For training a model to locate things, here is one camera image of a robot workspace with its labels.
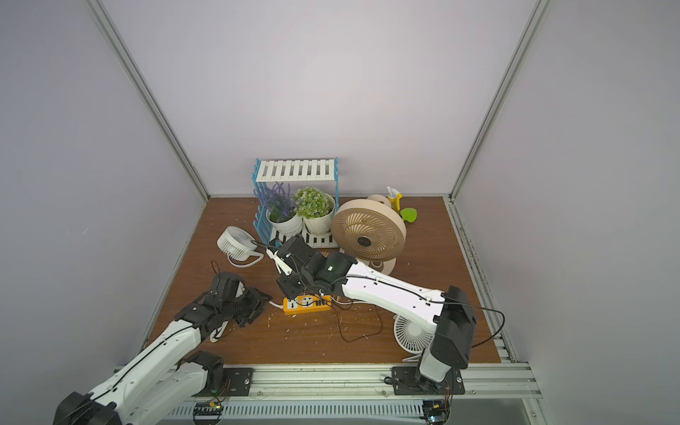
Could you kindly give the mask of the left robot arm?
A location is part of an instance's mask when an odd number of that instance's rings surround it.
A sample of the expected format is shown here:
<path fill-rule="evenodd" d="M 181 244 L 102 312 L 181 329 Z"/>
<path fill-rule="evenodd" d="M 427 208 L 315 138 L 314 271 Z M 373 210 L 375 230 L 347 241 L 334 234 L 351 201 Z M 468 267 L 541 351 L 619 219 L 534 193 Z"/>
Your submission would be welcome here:
<path fill-rule="evenodd" d="M 253 323 L 271 299 L 238 274 L 219 272 L 125 367 L 94 389 L 64 398 L 54 423 L 156 424 L 191 396 L 221 395 L 230 387 L 224 361 L 198 346 L 230 323 Z"/>

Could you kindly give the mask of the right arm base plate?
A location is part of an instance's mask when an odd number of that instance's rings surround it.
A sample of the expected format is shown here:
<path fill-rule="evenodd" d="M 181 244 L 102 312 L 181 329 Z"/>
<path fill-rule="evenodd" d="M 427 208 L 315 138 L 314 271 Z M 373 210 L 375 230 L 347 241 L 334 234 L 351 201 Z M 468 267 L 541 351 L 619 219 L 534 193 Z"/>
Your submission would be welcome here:
<path fill-rule="evenodd" d="M 397 396 L 458 396 L 466 392 L 460 370 L 451 368 L 441 382 L 436 382 L 422 375 L 418 366 L 396 366 L 384 377 L 384 383 L 391 386 Z"/>

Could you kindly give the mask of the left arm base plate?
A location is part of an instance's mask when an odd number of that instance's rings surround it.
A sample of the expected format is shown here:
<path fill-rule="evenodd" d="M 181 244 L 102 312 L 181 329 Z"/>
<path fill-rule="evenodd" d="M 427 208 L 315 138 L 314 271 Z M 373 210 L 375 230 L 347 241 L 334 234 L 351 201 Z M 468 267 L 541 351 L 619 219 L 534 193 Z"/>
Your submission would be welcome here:
<path fill-rule="evenodd" d="M 221 368 L 210 371 L 204 389 L 196 397 L 248 397 L 253 368 Z"/>

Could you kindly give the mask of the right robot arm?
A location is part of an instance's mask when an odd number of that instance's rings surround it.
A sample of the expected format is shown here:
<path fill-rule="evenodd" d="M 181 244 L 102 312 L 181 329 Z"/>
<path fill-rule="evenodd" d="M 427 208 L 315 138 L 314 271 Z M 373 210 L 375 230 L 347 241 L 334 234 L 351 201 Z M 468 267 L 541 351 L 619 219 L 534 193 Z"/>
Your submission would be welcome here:
<path fill-rule="evenodd" d="M 339 296 L 367 302 L 407 319 L 432 335 L 413 367 L 393 368 L 387 383 L 407 395 L 464 393 L 460 372 L 469 366 L 476 332 L 478 306 L 466 292 L 452 286 L 446 291 L 419 287 L 376 271 L 365 263 L 334 251 L 323 255 L 302 237 L 271 244 L 283 294 Z"/>

